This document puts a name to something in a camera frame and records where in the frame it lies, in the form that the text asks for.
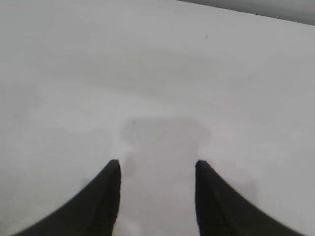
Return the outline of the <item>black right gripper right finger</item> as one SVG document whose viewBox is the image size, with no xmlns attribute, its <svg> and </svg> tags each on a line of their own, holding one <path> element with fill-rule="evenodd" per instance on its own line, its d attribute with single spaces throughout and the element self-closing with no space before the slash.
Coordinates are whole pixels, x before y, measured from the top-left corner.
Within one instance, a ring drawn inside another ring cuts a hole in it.
<svg viewBox="0 0 315 236">
<path fill-rule="evenodd" d="M 235 191 L 206 161 L 195 165 L 195 211 L 202 236 L 297 236 Z"/>
</svg>

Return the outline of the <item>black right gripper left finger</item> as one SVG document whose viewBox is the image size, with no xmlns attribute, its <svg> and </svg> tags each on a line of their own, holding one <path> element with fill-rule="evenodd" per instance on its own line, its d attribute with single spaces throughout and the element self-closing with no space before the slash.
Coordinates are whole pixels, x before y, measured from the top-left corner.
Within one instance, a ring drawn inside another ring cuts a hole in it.
<svg viewBox="0 0 315 236">
<path fill-rule="evenodd" d="M 111 160 L 76 196 L 20 236 L 111 236 L 119 212 L 121 167 Z"/>
</svg>

